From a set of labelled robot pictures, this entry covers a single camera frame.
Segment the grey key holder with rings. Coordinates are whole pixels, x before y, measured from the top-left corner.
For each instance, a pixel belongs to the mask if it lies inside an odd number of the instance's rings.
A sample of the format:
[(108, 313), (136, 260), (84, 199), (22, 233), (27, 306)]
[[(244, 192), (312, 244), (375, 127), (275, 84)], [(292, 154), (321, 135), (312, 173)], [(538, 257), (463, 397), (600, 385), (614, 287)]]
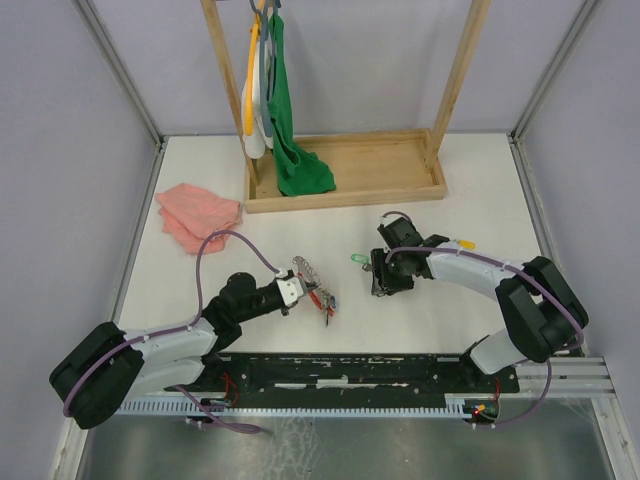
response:
[(308, 295), (313, 304), (321, 311), (324, 325), (329, 327), (337, 310), (336, 297), (323, 286), (320, 275), (304, 257), (294, 256), (292, 263), (296, 267), (297, 275), (307, 284)]

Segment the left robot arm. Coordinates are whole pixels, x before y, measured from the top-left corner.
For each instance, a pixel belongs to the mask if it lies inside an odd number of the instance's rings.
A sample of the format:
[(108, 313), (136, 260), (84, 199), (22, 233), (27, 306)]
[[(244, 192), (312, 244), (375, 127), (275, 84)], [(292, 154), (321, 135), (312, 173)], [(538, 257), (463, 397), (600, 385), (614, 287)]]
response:
[(251, 274), (235, 273), (188, 322), (131, 331), (99, 324), (54, 368), (49, 383), (63, 402), (63, 415), (84, 430), (142, 395), (191, 383), (212, 389), (221, 366), (208, 356), (234, 343), (242, 323), (276, 311), (287, 314), (319, 285), (291, 270), (262, 287)]

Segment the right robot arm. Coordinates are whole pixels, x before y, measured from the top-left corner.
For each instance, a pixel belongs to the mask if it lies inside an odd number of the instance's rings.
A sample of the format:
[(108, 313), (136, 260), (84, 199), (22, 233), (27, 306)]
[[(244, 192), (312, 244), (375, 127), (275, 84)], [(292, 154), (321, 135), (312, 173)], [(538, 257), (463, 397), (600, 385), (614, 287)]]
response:
[(552, 260), (537, 256), (513, 263), (478, 253), (460, 240), (423, 237), (407, 215), (393, 217), (381, 219), (377, 231), (385, 245), (370, 255), (374, 296), (409, 291), (422, 278), (457, 284), (499, 306), (503, 329), (476, 341), (459, 358), (459, 379), (467, 389), (483, 390), (506, 367), (542, 364), (559, 351), (582, 347), (588, 315)]

